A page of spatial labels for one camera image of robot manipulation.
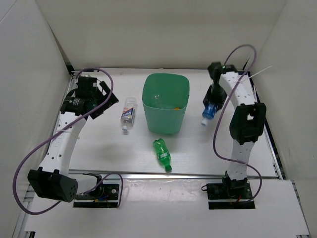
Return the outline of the clear bottle blue white label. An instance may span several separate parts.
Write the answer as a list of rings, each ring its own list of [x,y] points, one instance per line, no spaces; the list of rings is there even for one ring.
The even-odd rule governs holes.
[[[133,97],[126,98],[120,118],[121,128],[124,134],[128,134],[129,129],[134,125],[136,109],[137,100]]]

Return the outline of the green plastic bottle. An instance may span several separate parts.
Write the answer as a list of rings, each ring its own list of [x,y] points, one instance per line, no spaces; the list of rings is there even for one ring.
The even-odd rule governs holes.
[[[165,168],[166,172],[171,172],[171,155],[169,153],[165,141],[162,138],[155,140],[153,142],[153,148],[155,150],[156,157],[160,165],[162,165]]]

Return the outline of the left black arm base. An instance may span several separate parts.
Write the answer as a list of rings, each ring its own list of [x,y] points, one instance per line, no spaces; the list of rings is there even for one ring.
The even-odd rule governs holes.
[[[78,180],[74,208],[119,208],[123,195],[123,177],[119,173],[105,176],[83,173]]]

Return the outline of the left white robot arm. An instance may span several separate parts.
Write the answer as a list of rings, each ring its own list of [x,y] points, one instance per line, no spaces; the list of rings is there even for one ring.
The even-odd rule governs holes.
[[[100,175],[85,174],[84,180],[79,181],[69,177],[69,164],[87,119],[96,119],[118,101],[104,81],[88,75],[78,77],[77,87],[66,95],[60,108],[57,137],[50,142],[39,168],[30,170],[27,176],[39,197],[71,202],[81,193],[92,199],[103,196]]]

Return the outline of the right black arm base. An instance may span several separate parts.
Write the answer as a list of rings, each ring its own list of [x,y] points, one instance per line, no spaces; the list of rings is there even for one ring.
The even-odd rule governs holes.
[[[221,182],[207,183],[201,190],[207,193],[210,210],[256,208],[247,178],[231,180],[229,177],[223,177]]]

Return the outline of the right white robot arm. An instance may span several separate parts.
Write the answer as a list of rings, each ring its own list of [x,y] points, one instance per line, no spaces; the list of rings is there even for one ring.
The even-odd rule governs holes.
[[[264,131],[266,106],[257,103],[246,91],[235,66],[213,62],[208,73],[212,84],[203,99],[202,125],[207,125],[219,110],[224,110],[225,101],[234,107],[229,125],[233,149],[230,165],[222,179],[223,194],[234,198],[247,186],[247,164],[254,144]]]

